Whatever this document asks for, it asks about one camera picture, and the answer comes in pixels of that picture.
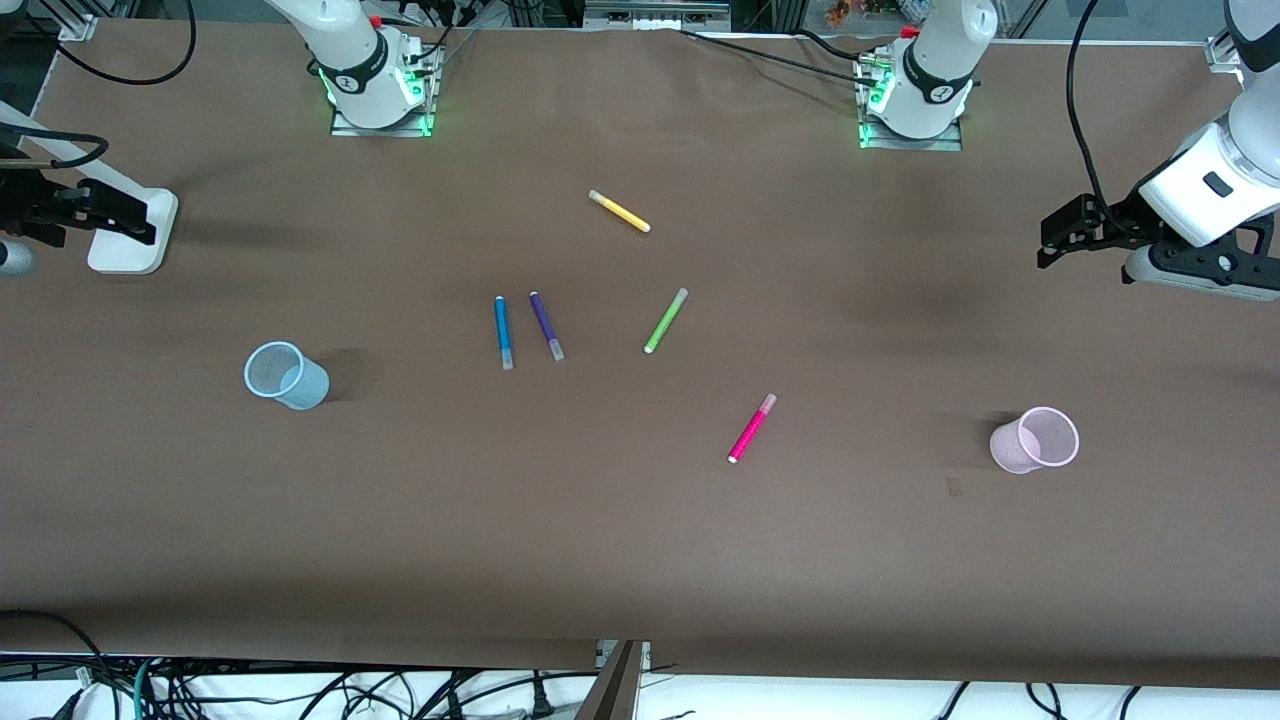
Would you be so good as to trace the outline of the brown table cover sheet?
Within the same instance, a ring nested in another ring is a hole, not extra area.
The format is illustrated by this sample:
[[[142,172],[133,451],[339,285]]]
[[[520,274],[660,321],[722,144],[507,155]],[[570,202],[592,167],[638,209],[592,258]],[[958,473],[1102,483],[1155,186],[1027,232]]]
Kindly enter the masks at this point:
[[[672,32],[451,49],[429,138],[332,136],[289,26],[147,88],[56,64],[38,119],[180,210],[154,274],[72,233],[0,281],[0,609],[110,653],[1280,687],[1280,301],[1036,266],[1085,188],[1065,47],[986,54],[961,152]],[[320,405],[247,389],[273,341]],[[1005,471],[1041,406],[1076,457]]]

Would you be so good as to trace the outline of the grey aluminium frame profile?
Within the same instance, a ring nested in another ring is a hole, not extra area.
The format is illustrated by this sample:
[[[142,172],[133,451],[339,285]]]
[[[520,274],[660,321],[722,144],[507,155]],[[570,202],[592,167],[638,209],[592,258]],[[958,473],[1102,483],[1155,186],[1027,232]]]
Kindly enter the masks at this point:
[[[585,29],[731,32],[730,0],[584,0]]]

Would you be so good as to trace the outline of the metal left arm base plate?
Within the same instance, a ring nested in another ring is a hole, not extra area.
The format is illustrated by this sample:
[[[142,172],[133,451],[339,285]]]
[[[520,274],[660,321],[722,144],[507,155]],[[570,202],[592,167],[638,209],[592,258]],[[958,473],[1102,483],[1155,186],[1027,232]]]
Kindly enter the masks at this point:
[[[861,53],[854,61],[854,77],[872,79],[873,86],[856,90],[859,143],[863,149],[884,149],[918,152],[961,152],[963,131],[959,119],[952,119],[948,128],[933,138],[909,138],[895,133],[882,118],[870,111],[870,101],[881,99],[883,90],[892,81],[890,50],[877,47]]]

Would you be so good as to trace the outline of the green marker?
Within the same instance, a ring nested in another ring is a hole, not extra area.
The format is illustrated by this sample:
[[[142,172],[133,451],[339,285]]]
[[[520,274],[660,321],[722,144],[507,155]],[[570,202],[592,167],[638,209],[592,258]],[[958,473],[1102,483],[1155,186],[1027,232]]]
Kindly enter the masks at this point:
[[[658,350],[658,347],[660,346],[662,340],[666,337],[666,333],[668,332],[669,327],[675,322],[675,318],[678,315],[678,313],[682,309],[682,306],[684,306],[685,301],[687,300],[687,297],[689,297],[689,290],[687,288],[680,288],[675,293],[675,296],[669,301],[668,306],[663,311],[660,319],[655,324],[655,327],[652,331],[652,333],[648,336],[648,338],[646,338],[646,341],[645,341],[645,343],[643,346],[643,351],[644,351],[645,355],[652,355],[652,354],[654,354]]]

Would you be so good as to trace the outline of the purple marker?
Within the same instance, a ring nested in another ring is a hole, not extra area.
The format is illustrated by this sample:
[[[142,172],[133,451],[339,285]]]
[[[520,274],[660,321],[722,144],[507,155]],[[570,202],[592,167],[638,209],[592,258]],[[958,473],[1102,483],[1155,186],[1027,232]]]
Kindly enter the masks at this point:
[[[550,355],[557,363],[562,363],[564,360],[564,350],[562,348],[559,337],[556,333],[556,328],[550,319],[550,314],[547,310],[547,305],[544,304],[541,295],[536,291],[531,291],[529,293],[529,301],[531,304],[543,338],[550,350]]]

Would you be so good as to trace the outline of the yellow marker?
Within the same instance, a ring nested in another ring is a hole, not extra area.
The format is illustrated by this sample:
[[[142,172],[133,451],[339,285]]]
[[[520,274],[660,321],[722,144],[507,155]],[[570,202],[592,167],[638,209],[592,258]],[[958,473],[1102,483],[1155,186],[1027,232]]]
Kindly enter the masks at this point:
[[[625,222],[626,224],[628,224],[634,229],[636,229],[636,231],[639,231],[641,233],[649,233],[652,231],[652,225],[648,222],[645,222],[644,219],[641,219],[635,213],[630,211],[627,208],[625,208],[621,204],[616,202],[613,199],[607,197],[604,193],[599,192],[598,190],[590,190],[589,191],[589,199],[593,202],[598,204],[599,206],[604,208],[607,211],[609,211],[614,217],[620,218],[622,222]]]

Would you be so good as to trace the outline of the light blue plastic cup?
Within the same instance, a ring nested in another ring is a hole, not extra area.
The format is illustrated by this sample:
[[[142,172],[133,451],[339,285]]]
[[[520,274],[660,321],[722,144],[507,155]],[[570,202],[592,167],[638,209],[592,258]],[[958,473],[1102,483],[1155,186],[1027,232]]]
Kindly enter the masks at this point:
[[[273,341],[252,351],[244,363],[243,380],[252,395],[296,411],[316,407],[330,389],[326,370],[287,341]]]

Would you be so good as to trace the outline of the light pink plastic cup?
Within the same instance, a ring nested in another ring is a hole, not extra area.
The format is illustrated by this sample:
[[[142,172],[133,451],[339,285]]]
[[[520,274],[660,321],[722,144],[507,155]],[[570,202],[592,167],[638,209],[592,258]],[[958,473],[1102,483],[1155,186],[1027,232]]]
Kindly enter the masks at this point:
[[[1074,420],[1056,407],[1030,407],[997,427],[989,437],[992,459],[1016,475],[1066,466],[1079,448],[1080,434]]]

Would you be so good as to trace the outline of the pink marker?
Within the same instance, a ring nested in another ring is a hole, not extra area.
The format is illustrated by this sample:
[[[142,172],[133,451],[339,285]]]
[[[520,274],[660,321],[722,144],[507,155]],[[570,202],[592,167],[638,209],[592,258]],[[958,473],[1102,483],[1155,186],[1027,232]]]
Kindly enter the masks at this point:
[[[764,425],[767,418],[771,415],[773,406],[777,402],[777,395],[769,393],[763,400],[755,413],[751,415],[744,429],[741,430],[737,439],[733,442],[731,450],[726,455],[726,460],[730,464],[737,464],[741,461],[746,451],[750,450],[753,441],[755,439],[758,432]]]

